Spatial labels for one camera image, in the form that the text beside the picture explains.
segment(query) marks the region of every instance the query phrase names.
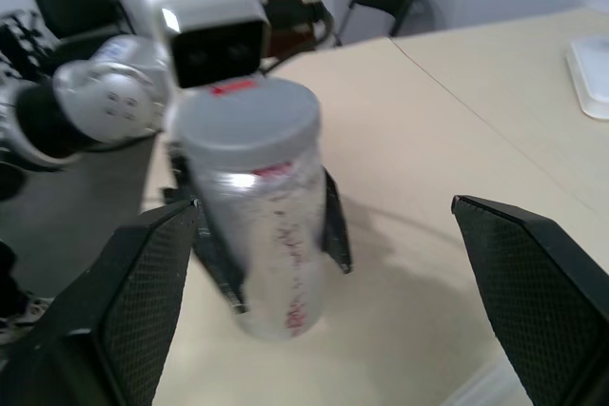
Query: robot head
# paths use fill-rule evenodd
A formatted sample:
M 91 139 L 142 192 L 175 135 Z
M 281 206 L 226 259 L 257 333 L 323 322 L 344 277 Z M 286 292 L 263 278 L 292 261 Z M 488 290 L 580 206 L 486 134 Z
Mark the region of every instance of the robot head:
M 199 87 L 255 72 L 269 34 L 267 0 L 144 0 L 177 86 Z

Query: beige table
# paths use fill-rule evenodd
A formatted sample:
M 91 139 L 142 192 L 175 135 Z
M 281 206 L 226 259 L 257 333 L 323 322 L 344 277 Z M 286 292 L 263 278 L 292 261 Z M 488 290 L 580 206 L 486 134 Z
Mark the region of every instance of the beige table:
M 608 223 L 609 123 L 583 114 L 565 61 L 571 40 L 600 33 L 609 15 L 573 10 L 396 44 Z M 607 268 L 609 254 L 597 261 Z
M 329 261 L 322 321 L 270 344 L 233 324 L 191 261 L 155 406 L 442 404 L 502 354 L 450 214 L 455 194 L 549 215 L 603 252 L 605 223 L 587 205 L 388 39 L 302 56 L 279 74 L 321 100 L 355 271 Z M 170 183 L 161 138 L 145 207 Z M 510 404 L 530 403 L 520 393 Z

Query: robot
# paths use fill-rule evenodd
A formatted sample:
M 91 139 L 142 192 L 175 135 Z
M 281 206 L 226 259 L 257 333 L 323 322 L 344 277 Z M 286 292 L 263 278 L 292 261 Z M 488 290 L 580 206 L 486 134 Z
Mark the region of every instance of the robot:
M 245 102 L 248 97 L 298 98 L 309 91 L 265 76 L 325 41 L 334 26 L 321 0 L 144 0 L 144 5 L 153 39 L 115 37 L 90 60 L 59 68 L 42 85 L 28 83 L 2 90 L 0 135 L 5 148 L 0 150 L 0 162 L 56 170 L 74 164 L 94 146 L 143 138 L 163 128 L 175 140 L 173 118 L 181 103 L 209 98 L 214 90 L 222 93 L 226 85 L 239 87 Z M 316 25 L 324 26 L 319 38 L 261 69 L 272 29 L 314 29 Z M 257 91 L 248 90 L 242 81 L 258 87 Z M 169 155 L 178 188 L 166 189 L 166 200 L 201 200 L 190 179 L 201 171 L 196 168 L 197 157 L 185 157 L 180 144 L 174 144 Z M 351 257 L 338 189 L 327 172 L 324 182 L 321 248 L 348 273 Z M 231 260 L 234 252 L 227 251 L 209 223 L 205 202 L 199 206 L 199 235 L 193 250 L 235 314 L 245 314 L 244 268 Z

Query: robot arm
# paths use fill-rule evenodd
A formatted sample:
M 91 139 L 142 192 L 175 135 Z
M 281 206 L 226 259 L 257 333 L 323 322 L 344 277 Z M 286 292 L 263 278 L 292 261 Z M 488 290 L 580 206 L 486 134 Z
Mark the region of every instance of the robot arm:
M 62 66 L 42 85 L 3 88 L 5 144 L 23 161 L 58 168 L 93 145 L 157 132 L 170 96 L 162 56 L 150 39 L 118 36 L 90 60 Z

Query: red label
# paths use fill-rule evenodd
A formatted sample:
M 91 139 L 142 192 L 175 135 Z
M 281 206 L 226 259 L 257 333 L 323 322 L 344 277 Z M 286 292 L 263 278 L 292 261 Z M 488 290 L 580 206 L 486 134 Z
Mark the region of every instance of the red label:
M 227 85 L 212 87 L 211 93 L 213 95 L 224 95 L 230 92 L 252 89 L 253 87 L 258 87 L 258 84 L 254 80 L 235 81 Z
M 267 178 L 270 176 L 285 175 L 291 168 L 292 164 L 290 162 L 286 162 L 285 164 L 273 165 L 267 168 L 261 168 L 260 170 L 254 170 L 252 173 L 256 176 Z

